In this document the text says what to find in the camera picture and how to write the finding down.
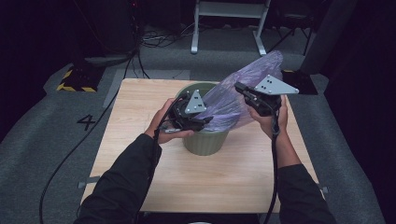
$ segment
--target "table top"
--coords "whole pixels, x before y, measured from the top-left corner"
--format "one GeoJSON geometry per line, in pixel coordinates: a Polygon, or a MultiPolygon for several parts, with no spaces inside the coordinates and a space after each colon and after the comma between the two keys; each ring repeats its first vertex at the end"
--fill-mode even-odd
{"type": "MultiPolygon", "coordinates": [[[[122,81],[90,176],[102,175],[168,98],[195,81],[136,79],[122,81]]],[[[288,133],[308,172],[318,182],[289,105],[288,133]]],[[[197,156],[181,139],[162,145],[163,154],[141,211],[266,213],[273,191],[271,140],[259,123],[230,131],[221,150],[197,156]]],[[[83,199],[92,193],[85,188],[83,199]]],[[[276,201],[274,212],[279,211],[276,201]]]]}

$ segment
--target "plastic bag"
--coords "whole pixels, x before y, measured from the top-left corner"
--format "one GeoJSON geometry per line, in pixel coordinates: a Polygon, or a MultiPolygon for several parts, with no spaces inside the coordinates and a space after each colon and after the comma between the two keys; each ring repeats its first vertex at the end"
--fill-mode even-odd
{"type": "Polygon", "coordinates": [[[226,132],[253,121],[248,113],[244,96],[235,90],[234,84],[239,81],[255,87],[267,75],[282,80],[282,73],[279,68],[282,61],[282,54],[279,51],[272,51],[239,71],[230,74],[208,92],[203,97],[207,110],[196,116],[197,119],[213,116],[213,119],[206,124],[203,131],[226,132]]]}

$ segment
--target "black jacket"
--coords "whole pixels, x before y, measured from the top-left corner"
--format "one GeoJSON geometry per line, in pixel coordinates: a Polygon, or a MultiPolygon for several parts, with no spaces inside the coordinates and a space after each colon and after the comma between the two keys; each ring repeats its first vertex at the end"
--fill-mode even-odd
{"type": "MultiPolygon", "coordinates": [[[[153,144],[151,137],[140,134],[119,155],[82,203],[75,224],[133,223],[161,156],[161,147],[153,144]]],[[[335,223],[318,186],[301,164],[278,170],[278,197],[283,224],[335,223]]]]}

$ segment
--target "person's left hand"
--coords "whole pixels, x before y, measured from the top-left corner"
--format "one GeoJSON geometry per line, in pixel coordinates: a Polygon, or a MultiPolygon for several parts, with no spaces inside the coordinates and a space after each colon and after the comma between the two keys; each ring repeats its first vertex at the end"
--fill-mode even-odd
{"type": "MultiPolygon", "coordinates": [[[[166,113],[169,106],[174,101],[175,101],[174,98],[168,99],[165,102],[165,104],[163,105],[163,108],[161,108],[159,111],[157,111],[157,113],[154,115],[154,118],[152,119],[150,125],[146,129],[145,134],[154,138],[154,131],[158,128],[158,125],[160,124],[161,119],[163,118],[163,115],[166,113]]],[[[192,136],[193,134],[194,134],[193,130],[181,131],[181,132],[176,132],[176,133],[165,133],[163,131],[160,131],[160,135],[158,137],[158,144],[167,143],[174,138],[189,137],[189,136],[192,136]]]]}

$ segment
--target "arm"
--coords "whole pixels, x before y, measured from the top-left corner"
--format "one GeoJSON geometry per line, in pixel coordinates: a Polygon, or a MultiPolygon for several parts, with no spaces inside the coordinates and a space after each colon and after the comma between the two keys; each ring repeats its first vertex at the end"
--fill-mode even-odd
{"type": "Polygon", "coordinates": [[[193,131],[160,133],[158,143],[154,142],[154,131],[172,102],[173,99],[166,101],[145,133],[140,134],[101,176],[92,195],[82,203],[75,224],[132,223],[149,190],[149,180],[153,177],[151,171],[161,156],[162,149],[158,144],[193,134],[193,131]]]}
{"type": "MultiPolygon", "coordinates": [[[[261,117],[253,108],[251,117],[272,138],[272,118],[261,117]]],[[[286,223],[336,223],[324,201],[317,184],[302,165],[287,132],[288,108],[282,96],[279,108],[279,136],[276,139],[278,168],[278,198],[280,220],[286,223]]]]}

